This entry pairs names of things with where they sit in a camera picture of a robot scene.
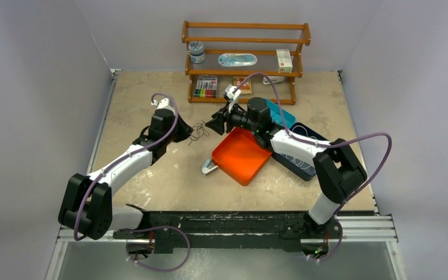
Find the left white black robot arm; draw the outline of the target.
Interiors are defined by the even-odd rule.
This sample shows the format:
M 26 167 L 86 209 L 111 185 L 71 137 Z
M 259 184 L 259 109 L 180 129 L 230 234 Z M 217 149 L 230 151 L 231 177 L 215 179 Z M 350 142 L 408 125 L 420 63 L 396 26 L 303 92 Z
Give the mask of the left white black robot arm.
M 156 163 L 170 143 L 184 141 L 192 133 L 193 128 L 173 110 L 155 110 L 150 125 L 121 156 L 90 174 L 70 177 L 59 209 L 59 224 L 72 229 L 76 240 L 98 240 L 109 230 L 128 230 L 137 239 L 146 237 L 151 223 L 143 218 L 143 210 L 131 204 L 114 207 L 113 195 Z

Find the orange tray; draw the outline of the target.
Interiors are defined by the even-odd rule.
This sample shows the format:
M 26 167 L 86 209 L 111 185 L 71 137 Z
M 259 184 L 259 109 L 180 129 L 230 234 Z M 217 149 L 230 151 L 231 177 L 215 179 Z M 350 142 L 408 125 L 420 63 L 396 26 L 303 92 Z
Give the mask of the orange tray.
M 211 159 L 223 172 L 242 186 L 247 186 L 269 161 L 272 153 L 260 148 L 254 135 L 234 128 L 212 151 Z

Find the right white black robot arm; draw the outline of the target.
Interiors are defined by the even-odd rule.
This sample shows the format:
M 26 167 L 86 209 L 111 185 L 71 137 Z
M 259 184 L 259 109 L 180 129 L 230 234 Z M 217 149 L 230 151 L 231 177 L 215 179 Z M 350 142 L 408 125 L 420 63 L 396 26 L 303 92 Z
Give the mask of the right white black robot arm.
M 321 194 L 304 222 L 305 232 L 311 237 L 319 237 L 327 230 L 327 222 L 338 208 L 368 179 L 358 157 L 343 139 L 328 142 L 293 133 L 273 122 L 267 100 L 262 97 L 250 99 L 246 109 L 227 102 L 205 125 L 219 135 L 242 128 L 252 133 L 260 148 L 315 168 Z

